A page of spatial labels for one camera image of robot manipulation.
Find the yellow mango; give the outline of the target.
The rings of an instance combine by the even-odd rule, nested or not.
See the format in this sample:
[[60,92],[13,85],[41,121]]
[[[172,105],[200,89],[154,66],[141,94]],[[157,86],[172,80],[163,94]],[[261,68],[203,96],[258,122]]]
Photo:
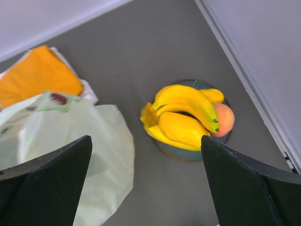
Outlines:
[[179,113],[162,113],[159,116],[158,126],[167,138],[188,145],[193,151],[200,150],[203,136],[211,135],[198,120]]

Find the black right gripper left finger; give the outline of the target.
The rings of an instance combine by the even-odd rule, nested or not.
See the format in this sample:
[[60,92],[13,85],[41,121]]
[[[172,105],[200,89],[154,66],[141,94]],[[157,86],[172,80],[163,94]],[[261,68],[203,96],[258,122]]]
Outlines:
[[92,154],[83,136],[0,172],[2,226],[73,225]]

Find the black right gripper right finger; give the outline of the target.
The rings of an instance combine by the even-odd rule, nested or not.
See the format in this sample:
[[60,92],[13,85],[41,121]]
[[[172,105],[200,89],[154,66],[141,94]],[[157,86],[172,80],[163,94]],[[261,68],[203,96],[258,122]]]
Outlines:
[[301,177],[201,139],[206,175],[221,226],[299,226]]

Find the green avocado print plastic bag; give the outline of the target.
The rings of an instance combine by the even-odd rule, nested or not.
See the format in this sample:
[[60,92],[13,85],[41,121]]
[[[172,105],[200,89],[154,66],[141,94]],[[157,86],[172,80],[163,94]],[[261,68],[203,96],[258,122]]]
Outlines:
[[76,226],[100,226],[111,217],[134,184],[135,146],[115,105],[46,91],[0,113],[0,166],[16,166],[88,135],[92,154]]

